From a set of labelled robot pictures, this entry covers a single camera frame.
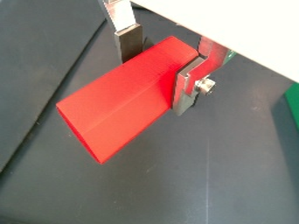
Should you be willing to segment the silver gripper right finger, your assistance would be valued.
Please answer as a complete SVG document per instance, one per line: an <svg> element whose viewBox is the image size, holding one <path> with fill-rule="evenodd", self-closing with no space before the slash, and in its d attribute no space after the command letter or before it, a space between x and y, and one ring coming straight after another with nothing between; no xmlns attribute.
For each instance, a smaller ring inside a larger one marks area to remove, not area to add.
<svg viewBox="0 0 299 224"><path fill-rule="evenodd" d="M176 73L172 95L172 110L177 116L193 105L197 95L208 95L214 88L209 75L222 65L228 48L206 37L200 37L198 55Z"/></svg>

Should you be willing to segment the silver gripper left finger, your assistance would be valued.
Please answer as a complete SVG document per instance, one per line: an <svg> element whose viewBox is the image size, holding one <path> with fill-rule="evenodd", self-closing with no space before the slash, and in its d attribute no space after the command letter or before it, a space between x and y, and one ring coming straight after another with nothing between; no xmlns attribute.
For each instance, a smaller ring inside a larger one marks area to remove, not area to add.
<svg viewBox="0 0 299 224"><path fill-rule="evenodd" d="M113 31L121 62L142 52L142 26L136 22L129 0L97 0Z"/></svg>

